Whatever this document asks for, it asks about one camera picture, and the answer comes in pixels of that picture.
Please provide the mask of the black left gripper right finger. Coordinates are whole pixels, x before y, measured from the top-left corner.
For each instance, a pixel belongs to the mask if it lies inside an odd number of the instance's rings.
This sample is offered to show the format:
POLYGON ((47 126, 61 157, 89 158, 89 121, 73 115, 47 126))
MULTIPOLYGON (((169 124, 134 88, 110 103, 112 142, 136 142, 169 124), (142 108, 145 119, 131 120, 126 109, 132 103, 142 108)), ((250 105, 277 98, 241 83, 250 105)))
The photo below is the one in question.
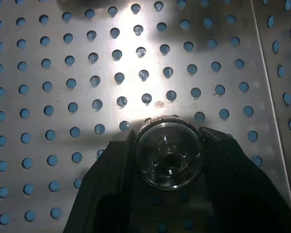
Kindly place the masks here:
POLYGON ((229 134, 201 127, 205 178, 216 233, 291 233, 291 209, 229 134))

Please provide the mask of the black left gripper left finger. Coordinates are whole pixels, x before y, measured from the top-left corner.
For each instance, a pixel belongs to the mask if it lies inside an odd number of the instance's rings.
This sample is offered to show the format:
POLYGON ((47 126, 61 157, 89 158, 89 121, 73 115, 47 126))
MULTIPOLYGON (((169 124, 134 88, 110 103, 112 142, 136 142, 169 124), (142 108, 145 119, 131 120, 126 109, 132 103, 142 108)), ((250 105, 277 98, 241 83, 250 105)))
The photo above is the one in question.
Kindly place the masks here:
POLYGON ((65 233, 137 233, 141 179, 134 164, 139 135, 116 135, 85 174, 65 233))

